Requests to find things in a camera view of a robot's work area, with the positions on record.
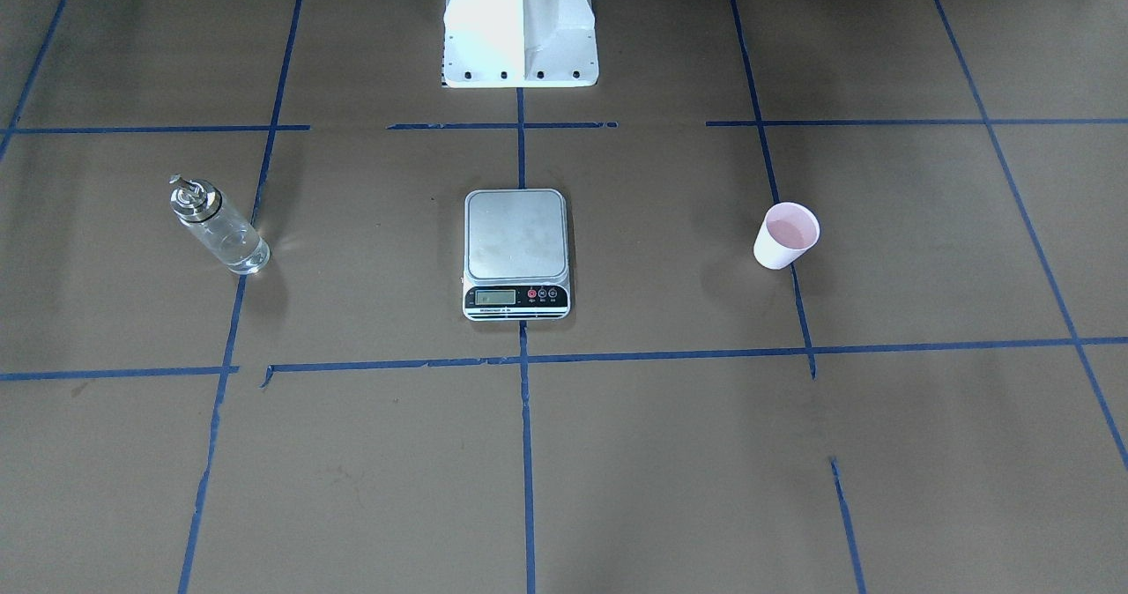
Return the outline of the pink paper cup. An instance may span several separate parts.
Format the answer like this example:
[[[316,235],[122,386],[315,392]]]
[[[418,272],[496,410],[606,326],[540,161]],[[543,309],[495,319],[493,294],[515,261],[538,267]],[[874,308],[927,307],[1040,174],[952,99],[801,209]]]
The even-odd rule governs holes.
[[[814,212],[797,202],[779,202],[764,216],[754,241],[754,259],[767,269],[784,269],[812,249],[820,234]]]

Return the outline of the glass sauce bottle metal pourer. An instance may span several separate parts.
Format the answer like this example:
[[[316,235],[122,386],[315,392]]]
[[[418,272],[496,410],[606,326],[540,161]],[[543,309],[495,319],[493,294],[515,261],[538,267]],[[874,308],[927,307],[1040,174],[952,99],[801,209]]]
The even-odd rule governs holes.
[[[170,207],[180,224],[227,269],[236,274],[259,272],[271,259],[267,241],[233,202],[211,181],[169,177]]]

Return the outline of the digital kitchen scale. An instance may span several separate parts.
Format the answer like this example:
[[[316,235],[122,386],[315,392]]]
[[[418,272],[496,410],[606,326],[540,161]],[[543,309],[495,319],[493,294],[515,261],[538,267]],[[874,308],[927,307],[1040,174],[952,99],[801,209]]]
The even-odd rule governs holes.
[[[569,206],[556,189],[477,189],[464,198],[462,314],[474,322],[571,313]]]

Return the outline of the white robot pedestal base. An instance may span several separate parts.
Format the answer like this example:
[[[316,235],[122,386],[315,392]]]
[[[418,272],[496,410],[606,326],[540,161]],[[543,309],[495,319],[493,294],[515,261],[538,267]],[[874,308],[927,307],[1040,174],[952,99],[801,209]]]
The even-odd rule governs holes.
[[[448,88],[578,88],[600,77],[592,0],[446,0]]]

